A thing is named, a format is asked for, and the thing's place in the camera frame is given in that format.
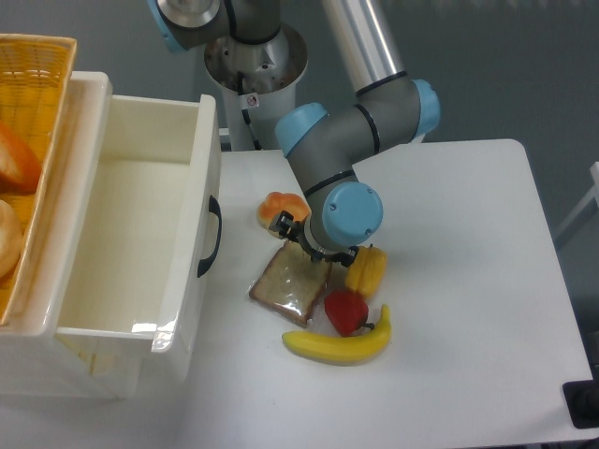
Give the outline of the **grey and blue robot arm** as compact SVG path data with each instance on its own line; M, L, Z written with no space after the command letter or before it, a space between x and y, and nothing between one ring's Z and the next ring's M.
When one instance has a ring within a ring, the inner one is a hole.
M407 75L377 2L327 1L323 8L356 95L336 114L318 103L296 105L307 49L283 23L279 2L149 3L171 51L204 48L206 69L230 100L232 146L278 142L310 214L279 212L271 231L314 261L349 266L383 220L379 195L358 180L354 165L429 133L440 105L425 80Z

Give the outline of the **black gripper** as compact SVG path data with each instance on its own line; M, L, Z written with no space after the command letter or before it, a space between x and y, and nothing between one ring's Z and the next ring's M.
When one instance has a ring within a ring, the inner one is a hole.
M270 232L277 239L295 240L312 261L332 261L349 268L359 252L358 246L351 246L341 252L322 247L312 236L310 222L295 222L294 216L286 210L282 210L271 220Z

